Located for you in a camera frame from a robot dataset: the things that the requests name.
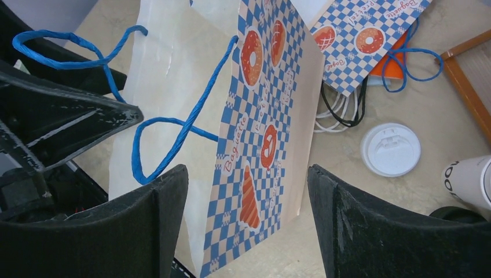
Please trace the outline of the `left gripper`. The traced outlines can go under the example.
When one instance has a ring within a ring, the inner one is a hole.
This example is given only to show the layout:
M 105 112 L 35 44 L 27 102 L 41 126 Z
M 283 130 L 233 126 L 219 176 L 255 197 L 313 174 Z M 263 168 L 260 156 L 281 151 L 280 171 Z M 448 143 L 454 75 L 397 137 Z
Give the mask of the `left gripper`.
M 1 153 L 1 221 L 63 220 L 107 202 L 71 159 L 142 120 L 136 106 L 1 72 L 1 151 L 9 154 Z

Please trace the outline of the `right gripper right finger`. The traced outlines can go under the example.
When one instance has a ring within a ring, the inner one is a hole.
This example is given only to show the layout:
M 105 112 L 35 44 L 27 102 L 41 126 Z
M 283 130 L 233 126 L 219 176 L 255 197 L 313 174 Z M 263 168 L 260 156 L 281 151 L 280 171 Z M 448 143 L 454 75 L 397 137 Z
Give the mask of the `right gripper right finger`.
M 327 277 L 489 277 L 490 222 L 393 205 L 313 165 L 307 185 Z

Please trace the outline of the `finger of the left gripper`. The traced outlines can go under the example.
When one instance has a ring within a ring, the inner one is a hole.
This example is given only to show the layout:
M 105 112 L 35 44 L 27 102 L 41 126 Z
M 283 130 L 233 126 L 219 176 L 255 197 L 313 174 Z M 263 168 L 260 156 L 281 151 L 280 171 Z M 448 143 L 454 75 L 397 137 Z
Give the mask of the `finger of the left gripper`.
M 68 92 L 103 96 L 111 92 L 102 67 L 57 70 L 43 65 L 20 53 L 12 46 L 15 35 L 32 29 L 9 8 L 1 8 L 1 61 L 14 66 L 21 61 L 34 77 L 41 81 L 55 83 L 59 89 Z M 47 39 L 39 38 L 26 42 L 31 50 L 55 61 L 85 62 L 87 58 L 63 48 Z

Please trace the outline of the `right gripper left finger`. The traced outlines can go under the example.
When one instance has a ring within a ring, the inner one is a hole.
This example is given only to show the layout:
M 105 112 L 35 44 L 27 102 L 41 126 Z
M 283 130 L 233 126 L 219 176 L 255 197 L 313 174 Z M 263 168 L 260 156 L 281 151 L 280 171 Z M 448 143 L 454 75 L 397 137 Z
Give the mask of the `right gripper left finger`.
M 174 254 L 188 193 L 179 164 L 69 217 L 1 222 L 2 277 L 188 277 Z

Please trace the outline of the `checkered paper bag blue handles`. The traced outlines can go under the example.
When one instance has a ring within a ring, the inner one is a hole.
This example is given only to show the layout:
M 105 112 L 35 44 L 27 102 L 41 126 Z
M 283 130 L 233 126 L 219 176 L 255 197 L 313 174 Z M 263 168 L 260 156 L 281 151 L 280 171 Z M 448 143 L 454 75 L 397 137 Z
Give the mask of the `checkered paper bag blue handles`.
M 324 56 L 294 1 L 142 1 L 137 24 L 96 61 L 60 62 L 30 46 L 69 32 L 27 31 L 13 46 L 44 65 L 107 65 L 134 37 L 117 100 L 144 120 L 115 136 L 109 198 L 188 169 L 178 252 L 207 277 L 300 212 Z

